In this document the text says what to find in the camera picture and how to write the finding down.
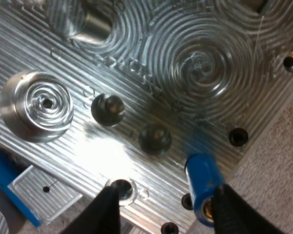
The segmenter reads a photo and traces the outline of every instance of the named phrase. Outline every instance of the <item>blue object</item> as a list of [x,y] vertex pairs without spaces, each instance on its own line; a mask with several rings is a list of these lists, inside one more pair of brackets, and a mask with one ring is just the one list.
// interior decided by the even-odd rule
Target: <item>blue object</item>
[[42,221],[8,188],[8,185],[18,176],[16,168],[7,160],[5,153],[0,150],[0,188],[23,215],[35,227],[39,227],[42,225]]
[[186,162],[186,174],[197,219],[202,224],[213,227],[214,223],[206,219],[203,213],[203,203],[213,197],[217,186],[225,184],[215,158],[208,154],[191,156]]

